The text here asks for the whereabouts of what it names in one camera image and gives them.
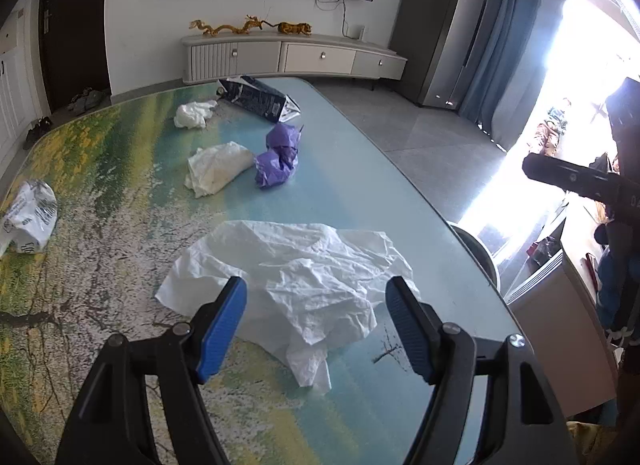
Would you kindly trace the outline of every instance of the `drawer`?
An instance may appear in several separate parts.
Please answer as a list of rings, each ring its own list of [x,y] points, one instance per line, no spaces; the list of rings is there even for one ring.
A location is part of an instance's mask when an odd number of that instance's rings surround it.
[[[277,73],[280,62],[279,41],[239,42],[238,75],[259,75]]]
[[[352,75],[370,79],[400,80],[406,60],[366,51],[356,52]]]
[[[341,73],[348,75],[356,57],[354,50],[308,44],[287,45],[286,73]]]

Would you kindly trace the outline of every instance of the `white cabinet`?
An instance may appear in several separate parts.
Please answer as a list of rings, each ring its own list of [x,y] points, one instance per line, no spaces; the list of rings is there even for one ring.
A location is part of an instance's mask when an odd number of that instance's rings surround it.
[[[233,75],[340,75],[399,80],[406,59],[366,42],[329,35],[254,32],[184,37],[185,84]]]

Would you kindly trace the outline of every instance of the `table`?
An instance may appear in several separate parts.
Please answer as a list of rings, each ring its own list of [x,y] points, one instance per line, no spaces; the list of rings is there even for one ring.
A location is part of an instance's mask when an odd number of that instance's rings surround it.
[[[205,130],[175,128],[177,106],[213,97],[215,83],[101,109],[31,151],[2,210],[20,182],[42,178],[60,211],[44,253],[11,252],[0,261],[0,398],[43,464],[55,457],[105,339],[115,331],[132,340],[157,336],[177,321],[154,292],[180,252],[225,220],[383,230],[443,320],[500,340],[518,331],[444,219],[357,128],[305,81],[267,82],[299,103],[303,113],[291,123],[305,126],[298,171],[279,188],[260,191],[253,170],[215,196],[196,200],[184,187],[196,148],[234,140],[259,153],[272,126],[223,102]],[[298,387],[258,346],[234,340],[223,370],[202,388],[232,463],[402,463],[431,387],[401,348],[389,352],[398,336],[384,305],[376,314],[367,339],[330,354],[333,388],[324,397]],[[477,381],[459,463],[478,435],[484,392]],[[160,458],[174,463],[155,378],[147,393]]]

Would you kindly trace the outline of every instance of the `white wall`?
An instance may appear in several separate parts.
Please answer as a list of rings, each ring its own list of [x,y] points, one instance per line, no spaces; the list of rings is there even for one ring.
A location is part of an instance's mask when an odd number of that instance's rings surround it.
[[[367,26],[366,40],[387,46],[399,2],[347,0],[347,21],[352,30]],[[104,0],[111,92],[182,78],[180,38],[194,33],[190,21],[241,26],[247,14],[268,16],[270,22],[309,22],[314,33],[341,35],[342,7],[322,12],[314,0]]]

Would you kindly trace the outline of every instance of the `purple plastic bag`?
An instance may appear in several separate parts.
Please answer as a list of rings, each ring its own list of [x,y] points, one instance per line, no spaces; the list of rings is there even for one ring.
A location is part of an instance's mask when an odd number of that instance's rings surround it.
[[[268,189],[286,182],[298,165],[298,142],[302,129],[293,125],[276,124],[267,134],[267,152],[255,158],[255,182]]]

